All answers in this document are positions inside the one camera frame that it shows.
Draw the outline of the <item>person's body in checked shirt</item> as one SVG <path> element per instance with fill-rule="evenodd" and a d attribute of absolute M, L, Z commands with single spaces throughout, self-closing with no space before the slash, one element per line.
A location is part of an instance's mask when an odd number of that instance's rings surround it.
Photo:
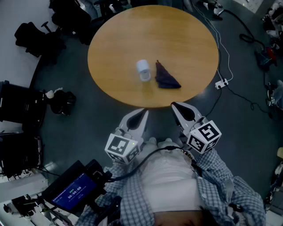
<path fill-rule="evenodd" d="M 217 190 L 201 191 L 201 169 L 181 151 L 140 153 L 129 165 L 114 162 L 114 177 L 141 170 L 141 183 L 149 211 L 136 218 L 109 217 L 96 224 L 98 215 L 85 207 L 76 226 L 266 226 L 261 196 L 241 177 L 233 175 L 225 196 Z"/>

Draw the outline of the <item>white power strip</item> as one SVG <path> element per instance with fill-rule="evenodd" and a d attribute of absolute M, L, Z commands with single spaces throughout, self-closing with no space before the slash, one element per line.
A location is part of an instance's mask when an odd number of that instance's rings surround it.
<path fill-rule="evenodd" d="M 228 85 L 227 79 L 221 79 L 220 81 L 215 83 L 215 88 L 217 90 L 222 89 L 223 87 Z"/>

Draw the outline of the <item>person's left forearm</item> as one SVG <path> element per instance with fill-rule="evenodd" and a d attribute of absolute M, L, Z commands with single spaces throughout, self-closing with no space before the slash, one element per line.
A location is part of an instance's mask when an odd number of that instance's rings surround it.
<path fill-rule="evenodd" d="M 138 169 L 132 176 L 106 184 L 106 195 L 98 199 L 99 204 L 110 204 L 116 196 L 122 198 L 121 217 L 136 218 L 148 213 L 149 205 L 142 188 L 142 172 Z"/>

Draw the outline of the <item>white equipment frame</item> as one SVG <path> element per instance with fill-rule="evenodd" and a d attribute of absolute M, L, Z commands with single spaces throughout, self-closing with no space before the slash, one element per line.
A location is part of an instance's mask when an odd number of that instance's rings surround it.
<path fill-rule="evenodd" d="M 7 179 L 0 176 L 0 225 L 1 226 L 65 226 L 59 219 L 52 223 L 41 213 L 41 208 L 36 207 L 31 217 L 21 217 L 20 214 L 9 214 L 4 211 L 4 205 L 12 199 L 28 194 L 37 195 L 46 189 L 48 179 L 41 173 L 24 175 L 18 179 Z"/>

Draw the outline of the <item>person's left leg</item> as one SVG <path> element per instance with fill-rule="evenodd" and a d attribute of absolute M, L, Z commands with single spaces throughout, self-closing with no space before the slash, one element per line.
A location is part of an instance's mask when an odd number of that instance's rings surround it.
<path fill-rule="evenodd" d="M 142 149 L 142 154 L 145 154 L 146 156 L 153 151 L 155 151 L 158 148 L 157 146 L 157 140 L 155 137 L 151 137 L 148 141 L 145 142 L 145 145 Z"/>

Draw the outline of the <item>dark cloth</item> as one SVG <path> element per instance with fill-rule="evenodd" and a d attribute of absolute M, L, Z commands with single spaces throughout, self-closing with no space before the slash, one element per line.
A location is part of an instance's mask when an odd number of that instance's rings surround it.
<path fill-rule="evenodd" d="M 157 60 L 156 62 L 156 76 L 155 80 L 158 83 L 158 87 L 162 89 L 179 89 L 181 85 L 177 80 L 169 74 L 164 66 Z"/>

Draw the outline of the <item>person's leg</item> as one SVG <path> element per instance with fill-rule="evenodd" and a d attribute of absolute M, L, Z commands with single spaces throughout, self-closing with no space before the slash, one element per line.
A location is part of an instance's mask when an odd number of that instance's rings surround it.
<path fill-rule="evenodd" d="M 145 145 L 142 149 L 142 154 L 145 154 L 146 156 L 153 151 L 155 151 L 158 148 L 157 146 L 157 140 L 155 137 L 151 137 L 148 141 L 145 142 Z"/>
<path fill-rule="evenodd" d="M 181 151 L 180 146 L 173 142 L 171 138 L 167 138 L 165 141 L 159 142 L 157 146 L 161 149 L 162 153 Z"/>

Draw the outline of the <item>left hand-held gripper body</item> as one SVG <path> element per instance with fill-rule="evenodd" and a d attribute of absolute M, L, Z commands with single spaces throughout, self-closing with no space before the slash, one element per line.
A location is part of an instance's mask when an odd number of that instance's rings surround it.
<path fill-rule="evenodd" d="M 116 131 L 109 135 L 104 150 L 112 160 L 128 165 L 140 153 L 143 142 L 144 139 L 140 135 L 134 136 L 116 128 Z"/>

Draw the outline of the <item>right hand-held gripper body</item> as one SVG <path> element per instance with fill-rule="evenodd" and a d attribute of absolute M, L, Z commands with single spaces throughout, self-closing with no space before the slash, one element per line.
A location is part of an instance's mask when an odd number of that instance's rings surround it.
<path fill-rule="evenodd" d="M 204 116 L 190 126 L 187 123 L 185 125 L 183 135 L 187 137 L 186 144 L 200 154 L 211 150 L 222 136 L 216 124 Z"/>

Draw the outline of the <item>black storage cabinet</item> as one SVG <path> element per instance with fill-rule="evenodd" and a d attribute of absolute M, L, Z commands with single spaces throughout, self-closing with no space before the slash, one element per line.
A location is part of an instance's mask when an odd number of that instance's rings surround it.
<path fill-rule="evenodd" d="M 0 134 L 0 169 L 7 178 L 41 166 L 42 141 L 28 133 Z"/>
<path fill-rule="evenodd" d="M 0 82 L 0 122 L 9 121 L 23 125 L 24 129 L 38 129 L 45 116 L 47 100 L 45 93 Z"/>

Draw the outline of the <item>grey bundle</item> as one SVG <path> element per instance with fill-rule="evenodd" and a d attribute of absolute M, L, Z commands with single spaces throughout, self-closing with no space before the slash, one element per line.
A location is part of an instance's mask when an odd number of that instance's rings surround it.
<path fill-rule="evenodd" d="M 267 106 L 275 106 L 283 110 L 283 81 L 277 80 L 277 85 L 267 90 Z"/>

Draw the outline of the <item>person's right leg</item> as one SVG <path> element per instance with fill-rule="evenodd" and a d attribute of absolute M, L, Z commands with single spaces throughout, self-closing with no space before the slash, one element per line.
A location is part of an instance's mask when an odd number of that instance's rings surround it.
<path fill-rule="evenodd" d="M 162 153 L 181 151 L 180 146 L 173 142 L 171 138 L 167 138 L 165 141 L 159 142 L 157 146 L 161 149 Z"/>

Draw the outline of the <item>black timer screen device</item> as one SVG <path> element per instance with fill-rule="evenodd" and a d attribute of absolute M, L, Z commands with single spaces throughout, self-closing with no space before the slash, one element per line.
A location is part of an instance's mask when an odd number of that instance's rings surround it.
<path fill-rule="evenodd" d="M 106 194 L 107 180 L 108 174 L 96 160 L 91 160 L 86 166 L 78 160 L 42 192 L 42 198 L 72 214 L 85 205 L 97 208 L 95 200 Z"/>

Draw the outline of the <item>black office chair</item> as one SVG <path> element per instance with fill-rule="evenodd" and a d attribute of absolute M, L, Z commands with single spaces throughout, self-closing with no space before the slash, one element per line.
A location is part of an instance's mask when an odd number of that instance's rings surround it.
<path fill-rule="evenodd" d="M 60 37 L 59 30 L 52 32 L 47 26 L 48 22 L 42 24 L 48 32 L 40 31 L 32 22 L 22 23 L 15 32 L 15 44 L 25 48 L 25 52 L 44 61 L 57 63 L 59 53 L 66 49 L 66 45 Z"/>
<path fill-rule="evenodd" d="M 55 25 L 77 34 L 82 44 L 90 44 L 91 16 L 80 7 L 78 0 L 50 0 L 49 8 L 54 11 L 51 19 Z"/>

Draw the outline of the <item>person's right forearm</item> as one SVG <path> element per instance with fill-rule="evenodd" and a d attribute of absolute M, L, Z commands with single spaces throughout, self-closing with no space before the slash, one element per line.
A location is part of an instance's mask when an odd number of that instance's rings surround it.
<path fill-rule="evenodd" d="M 212 150 L 201 155 L 197 160 L 197 166 L 201 169 L 202 179 L 198 179 L 198 187 L 201 191 L 211 193 L 217 190 L 218 194 L 225 196 L 227 186 L 233 182 L 233 174 L 217 151 Z"/>

